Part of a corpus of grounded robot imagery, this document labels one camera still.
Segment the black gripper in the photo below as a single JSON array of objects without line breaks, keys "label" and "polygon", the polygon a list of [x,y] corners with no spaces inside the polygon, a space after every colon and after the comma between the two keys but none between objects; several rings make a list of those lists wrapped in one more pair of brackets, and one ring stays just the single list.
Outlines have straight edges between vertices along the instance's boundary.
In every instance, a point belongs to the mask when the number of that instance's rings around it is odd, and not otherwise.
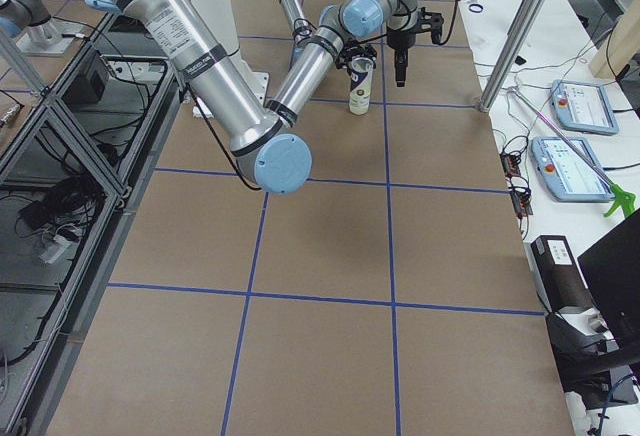
[{"label": "black gripper", "polygon": [[364,57],[376,62],[376,50],[370,43],[359,43],[356,41],[349,41],[343,47],[335,60],[335,66],[337,69],[344,69],[357,57]]},{"label": "black gripper", "polygon": [[412,32],[416,24],[414,11],[408,14],[392,16],[386,22],[387,45],[394,51],[394,71],[396,86],[406,85],[408,68],[408,50],[415,44],[416,35]]}]

